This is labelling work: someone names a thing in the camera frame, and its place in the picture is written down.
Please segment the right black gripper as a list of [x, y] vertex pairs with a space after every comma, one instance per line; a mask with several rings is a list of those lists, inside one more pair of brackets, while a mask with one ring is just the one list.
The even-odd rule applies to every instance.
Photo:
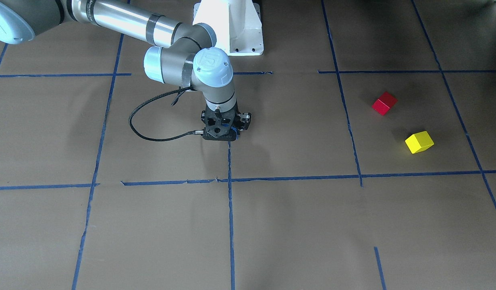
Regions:
[[238, 131], [248, 130], [251, 122], [251, 113], [240, 113], [237, 105], [235, 105], [230, 110], [221, 112], [217, 108], [205, 107], [205, 120], [206, 121], [235, 121], [236, 129]]

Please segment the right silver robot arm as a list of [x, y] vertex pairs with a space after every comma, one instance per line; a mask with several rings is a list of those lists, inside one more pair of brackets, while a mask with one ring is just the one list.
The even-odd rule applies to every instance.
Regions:
[[172, 105], [187, 91], [204, 96], [204, 129], [193, 134], [223, 140], [248, 129], [251, 114], [238, 109], [232, 64], [217, 47], [219, 30], [208, 23], [185, 24], [119, 0], [0, 0], [0, 41], [32, 41], [69, 20], [150, 44], [143, 68], [150, 79], [178, 86]]

